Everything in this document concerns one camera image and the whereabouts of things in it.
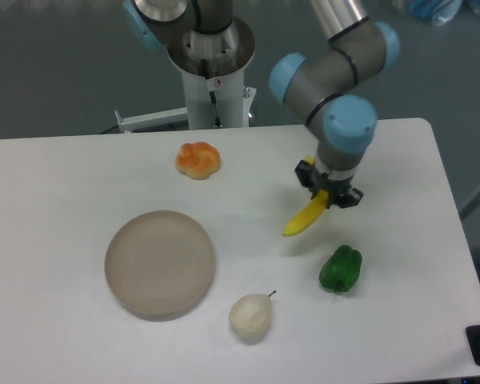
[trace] cable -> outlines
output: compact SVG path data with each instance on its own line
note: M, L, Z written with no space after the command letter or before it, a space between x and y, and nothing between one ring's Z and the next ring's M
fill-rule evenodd
M116 130L117 128L119 128L119 124L116 124L115 126L107 129L107 130L104 130L103 132L100 132L100 134L108 134L109 132L112 132L113 130Z
M210 80L210 72L208 71L208 61L205 60L204 58L201 59L201 72L206 80ZM210 91L210 100L211 103L214 107L214 112L215 112L215 126L217 128L222 128L222 122L221 122L221 117L218 114L218 108L217 108L217 98L215 97L215 91L211 90Z

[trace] plate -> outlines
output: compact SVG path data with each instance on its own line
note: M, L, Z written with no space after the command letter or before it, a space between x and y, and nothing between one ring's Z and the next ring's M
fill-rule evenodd
M205 229L179 212L159 210L130 220L116 233L105 275L116 298L139 317L184 314L211 282L213 244Z

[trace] pear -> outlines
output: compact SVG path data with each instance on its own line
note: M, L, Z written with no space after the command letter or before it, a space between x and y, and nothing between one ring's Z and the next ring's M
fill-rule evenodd
M230 324L250 344L259 342L272 323L271 294L248 294L240 298L230 311Z

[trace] green bell pepper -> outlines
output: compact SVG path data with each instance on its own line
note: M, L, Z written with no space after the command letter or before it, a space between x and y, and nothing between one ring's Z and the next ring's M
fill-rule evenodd
M340 246L320 270L320 284L334 292L348 292L358 280L362 256L350 246Z

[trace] toy fruit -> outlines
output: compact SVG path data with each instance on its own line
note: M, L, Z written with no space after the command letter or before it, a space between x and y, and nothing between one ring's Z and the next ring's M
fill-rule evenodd
M249 343L259 342L272 323L274 294L248 294L231 307L229 321L233 329Z
M359 278L361 263L358 250L340 246L320 270L320 284L334 292L348 292Z
M304 159L310 165L314 164L314 158L306 156ZM300 234L313 224L327 208L329 202L329 192L320 190L311 202L304 207L298 214L286 224L285 229L282 230L283 236L295 236Z

